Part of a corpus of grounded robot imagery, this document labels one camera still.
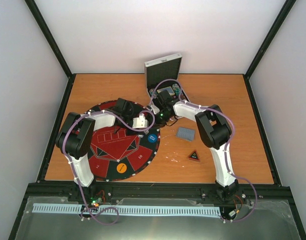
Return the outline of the blue small blind button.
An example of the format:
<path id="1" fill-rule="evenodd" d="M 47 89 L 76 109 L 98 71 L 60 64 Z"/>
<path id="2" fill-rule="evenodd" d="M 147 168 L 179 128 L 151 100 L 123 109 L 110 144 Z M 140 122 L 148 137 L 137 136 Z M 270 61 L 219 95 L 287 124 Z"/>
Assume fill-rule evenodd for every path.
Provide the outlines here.
<path id="1" fill-rule="evenodd" d="M 150 143 L 155 143 L 155 142 L 157 141 L 157 139 L 158 139 L 158 137 L 157 137 L 157 135 L 155 135 L 155 134 L 150 134 L 150 135 L 148 136 L 148 141 L 149 141 Z"/>

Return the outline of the poker chip row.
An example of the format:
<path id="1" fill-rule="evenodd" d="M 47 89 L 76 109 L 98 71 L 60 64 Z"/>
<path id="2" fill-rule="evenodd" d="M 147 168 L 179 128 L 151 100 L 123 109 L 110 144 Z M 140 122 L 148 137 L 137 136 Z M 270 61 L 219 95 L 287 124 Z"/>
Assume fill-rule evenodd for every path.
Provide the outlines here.
<path id="1" fill-rule="evenodd" d="M 172 84 L 172 90 L 177 97 L 182 94 L 182 90 L 177 83 Z"/>
<path id="2" fill-rule="evenodd" d="M 153 97 L 154 99 L 156 98 L 156 96 L 157 96 L 157 94 L 156 94 L 156 91 L 152 88 L 152 89 L 150 89 L 150 91 L 149 91 L 149 95 L 151 96 L 151 97 Z"/>

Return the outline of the grey card deck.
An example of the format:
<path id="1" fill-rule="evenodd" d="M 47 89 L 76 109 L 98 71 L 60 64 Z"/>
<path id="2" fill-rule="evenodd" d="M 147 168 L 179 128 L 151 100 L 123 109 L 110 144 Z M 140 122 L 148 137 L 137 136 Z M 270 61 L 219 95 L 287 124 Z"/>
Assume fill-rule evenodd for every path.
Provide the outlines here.
<path id="1" fill-rule="evenodd" d="M 179 127 L 176 133 L 176 137 L 192 142 L 195 139 L 195 130 L 186 127 Z"/>

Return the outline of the orange big blind button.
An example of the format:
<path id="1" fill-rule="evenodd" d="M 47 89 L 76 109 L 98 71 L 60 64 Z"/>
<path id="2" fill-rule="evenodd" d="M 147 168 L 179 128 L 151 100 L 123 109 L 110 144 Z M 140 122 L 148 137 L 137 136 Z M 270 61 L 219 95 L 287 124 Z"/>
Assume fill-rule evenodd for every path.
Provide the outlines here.
<path id="1" fill-rule="evenodd" d="M 125 163 L 119 163 L 116 167 L 116 170 L 119 174 L 123 174 L 127 171 L 127 165 Z"/>

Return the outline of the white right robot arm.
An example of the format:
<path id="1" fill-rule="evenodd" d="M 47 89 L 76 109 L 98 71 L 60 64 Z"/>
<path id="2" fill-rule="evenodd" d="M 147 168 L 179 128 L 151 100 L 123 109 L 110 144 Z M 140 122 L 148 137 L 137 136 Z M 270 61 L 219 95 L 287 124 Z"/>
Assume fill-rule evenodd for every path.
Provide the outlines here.
<path id="1" fill-rule="evenodd" d="M 171 118 L 186 118 L 197 124 L 203 144 L 211 151 L 216 170 L 216 194 L 226 202 L 237 192 L 239 183 L 235 177 L 230 157 L 232 129 L 218 105 L 200 106 L 180 100 L 167 90 L 151 90 L 149 109 L 155 115 L 155 125 L 161 128 Z"/>

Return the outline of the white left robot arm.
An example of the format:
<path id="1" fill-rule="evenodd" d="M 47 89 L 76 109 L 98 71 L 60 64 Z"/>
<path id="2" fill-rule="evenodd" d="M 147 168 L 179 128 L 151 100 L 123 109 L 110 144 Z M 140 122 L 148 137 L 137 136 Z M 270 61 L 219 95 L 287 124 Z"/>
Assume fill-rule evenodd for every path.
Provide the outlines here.
<path id="1" fill-rule="evenodd" d="M 68 160 L 79 195 L 85 201 L 96 198 L 97 189 L 91 184 L 94 175 L 88 162 L 93 132 L 105 127 L 121 125 L 132 132 L 144 133 L 153 127 L 154 114 L 147 109 L 136 111 L 130 101 L 119 98 L 110 108 L 84 114 L 70 112 L 56 137 L 55 144 Z"/>

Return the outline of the boxed card deck in case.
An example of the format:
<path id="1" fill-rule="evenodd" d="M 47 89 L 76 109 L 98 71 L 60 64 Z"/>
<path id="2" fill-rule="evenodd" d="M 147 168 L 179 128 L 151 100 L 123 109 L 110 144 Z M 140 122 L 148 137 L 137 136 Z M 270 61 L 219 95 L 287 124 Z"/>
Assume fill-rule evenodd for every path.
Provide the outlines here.
<path id="1" fill-rule="evenodd" d="M 162 91 L 167 91 L 170 96 L 173 96 L 175 94 L 170 86 L 158 89 L 157 93 L 161 93 Z"/>

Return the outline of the round red black poker mat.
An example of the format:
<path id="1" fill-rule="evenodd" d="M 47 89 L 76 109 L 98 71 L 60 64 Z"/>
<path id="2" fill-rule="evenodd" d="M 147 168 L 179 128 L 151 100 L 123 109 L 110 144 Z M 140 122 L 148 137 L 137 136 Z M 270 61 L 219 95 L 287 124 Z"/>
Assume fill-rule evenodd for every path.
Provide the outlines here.
<path id="1" fill-rule="evenodd" d="M 115 106 L 116 102 L 106 101 L 90 110 L 107 109 Z M 136 111 L 144 109 L 142 105 L 130 102 Z M 113 182 L 128 179 L 144 170 L 156 156 L 160 143 L 159 129 L 151 128 L 146 133 L 132 136 L 126 136 L 125 130 L 124 126 L 115 125 L 93 132 L 88 162 L 95 180 Z M 155 143 L 148 141 L 150 134 L 157 135 Z M 116 167 L 120 163 L 127 165 L 125 173 L 117 172 Z"/>

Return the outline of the aluminium poker chip case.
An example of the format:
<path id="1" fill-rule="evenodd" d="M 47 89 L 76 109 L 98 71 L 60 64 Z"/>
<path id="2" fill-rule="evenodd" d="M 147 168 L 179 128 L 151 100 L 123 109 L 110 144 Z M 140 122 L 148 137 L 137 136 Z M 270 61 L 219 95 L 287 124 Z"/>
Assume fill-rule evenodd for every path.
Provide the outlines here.
<path id="1" fill-rule="evenodd" d="M 148 94 L 150 89 L 154 89 L 156 94 L 158 94 L 158 89 L 172 87 L 172 84 L 179 85 L 178 76 L 181 61 L 182 55 L 180 53 L 146 61 L 144 63 L 144 70 Z M 182 94 L 180 95 L 180 98 L 182 100 L 190 101 L 182 87 L 181 90 Z M 153 99 L 156 99 L 157 97 L 153 98 L 150 96 L 150 98 L 151 102 L 153 102 Z"/>

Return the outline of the red black triangular button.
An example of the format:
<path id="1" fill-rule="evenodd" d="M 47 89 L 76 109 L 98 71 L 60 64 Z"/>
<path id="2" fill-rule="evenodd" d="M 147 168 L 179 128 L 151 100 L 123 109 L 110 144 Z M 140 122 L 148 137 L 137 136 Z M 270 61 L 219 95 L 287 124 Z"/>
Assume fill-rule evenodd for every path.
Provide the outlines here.
<path id="1" fill-rule="evenodd" d="M 192 151 L 189 155 L 188 155 L 188 159 L 195 161 L 195 162 L 200 162 L 200 158 L 198 156 L 198 153 L 196 150 Z"/>

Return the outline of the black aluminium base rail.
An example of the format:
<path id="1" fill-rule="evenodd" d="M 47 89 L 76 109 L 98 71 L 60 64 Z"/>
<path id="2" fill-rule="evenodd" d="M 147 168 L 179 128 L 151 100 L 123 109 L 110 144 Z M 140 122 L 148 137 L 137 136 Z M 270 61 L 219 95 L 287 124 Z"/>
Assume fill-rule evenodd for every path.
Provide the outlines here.
<path id="1" fill-rule="evenodd" d="M 108 203 L 124 198 L 141 199 L 186 199 L 198 203 L 225 204 L 232 198 L 221 200 L 214 184 L 171 184 L 171 183 L 134 183 L 134 182 L 97 182 L 89 188 L 83 188 L 86 201 L 105 196 Z M 256 184 L 256 193 L 248 184 L 241 184 L 237 193 L 246 199 L 253 200 L 291 200 L 293 195 L 289 187 L 271 184 Z M 41 181 L 30 183 L 24 194 L 28 197 L 67 197 L 71 202 L 82 202 L 78 186 L 73 182 Z"/>

